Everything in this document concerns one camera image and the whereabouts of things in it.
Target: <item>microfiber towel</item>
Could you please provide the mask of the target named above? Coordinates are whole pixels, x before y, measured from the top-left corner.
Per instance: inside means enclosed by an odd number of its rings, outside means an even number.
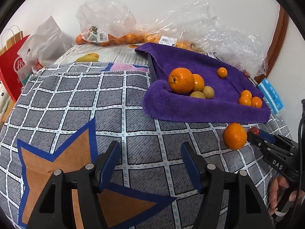
[[[206,55],[155,43],[146,43],[136,49],[152,57],[157,81],[147,89],[142,106],[155,119],[177,122],[237,122],[266,123],[270,109],[263,100],[263,93],[237,68]],[[177,95],[170,89],[167,78],[175,68],[183,67],[203,77],[211,86],[215,97],[211,100]],[[221,79],[217,70],[225,67],[228,76]],[[261,108],[238,104],[240,93],[249,90],[263,101]]]

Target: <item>barcode label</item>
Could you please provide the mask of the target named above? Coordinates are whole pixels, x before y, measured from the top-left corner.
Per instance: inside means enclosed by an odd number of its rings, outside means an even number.
[[[96,41],[97,43],[109,41],[108,33],[98,28],[96,33]]]
[[[213,59],[217,59],[213,52],[208,52],[208,56]]]
[[[162,36],[159,41],[159,44],[161,44],[161,45],[176,46],[176,43],[177,43],[177,39],[165,37],[165,36]]]

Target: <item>paper bag handle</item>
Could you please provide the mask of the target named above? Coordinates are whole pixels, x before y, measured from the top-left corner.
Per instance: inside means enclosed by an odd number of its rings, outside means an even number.
[[[8,34],[9,34],[9,31],[11,31],[11,32],[13,33],[14,42],[15,42],[15,44],[16,44],[15,34],[14,34],[14,31],[12,30],[13,27],[17,27],[17,28],[18,28],[19,33],[20,33],[20,39],[22,39],[22,35],[21,35],[20,28],[19,28],[17,25],[13,25],[13,26],[11,26],[9,29],[5,30],[4,33],[2,34],[2,37],[1,37],[1,49],[3,49],[3,35],[5,34],[5,32],[7,32],[7,33],[6,33],[6,50],[8,50],[8,49],[7,49],[7,36],[8,36]]]

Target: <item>bag of oranges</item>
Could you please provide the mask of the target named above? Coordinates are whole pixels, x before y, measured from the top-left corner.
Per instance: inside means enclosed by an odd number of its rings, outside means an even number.
[[[208,4],[197,2],[169,11],[155,22],[141,27],[144,41],[205,53],[197,42],[204,37],[201,29],[208,25],[209,10]]]
[[[81,34],[76,44],[101,46],[144,42],[136,21],[124,0],[87,0],[77,11]]]

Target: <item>finger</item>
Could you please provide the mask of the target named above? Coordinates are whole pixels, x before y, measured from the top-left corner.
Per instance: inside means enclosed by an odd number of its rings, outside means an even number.
[[[289,196],[289,201],[293,202],[295,201],[296,199],[296,195],[297,195],[297,191],[293,191],[290,196]],[[300,194],[299,194],[299,199],[302,199],[305,195],[305,192],[303,190],[300,191]]]
[[[295,198],[296,198],[296,190],[290,194],[289,201],[293,202],[293,201],[295,201]]]
[[[303,190],[300,191],[299,199],[303,199],[305,196],[305,192]]]
[[[274,196],[276,197],[278,194],[278,190],[279,190],[278,177],[275,177],[272,180],[270,188],[269,188],[269,198],[272,198]]]
[[[277,211],[277,208],[269,209],[269,214],[273,215],[275,213],[275,211]]]
[[[282,175],[279,175],[279,186],[284,187],[284,188],[289,188],[288,181]]]
[[[271,212],[274,210],[278,204],[278,189],[279,189],[279,184],[278,184],[278,178],[275,177],[270,185],[269,189],[269,202],[270,202],[270,208]]]

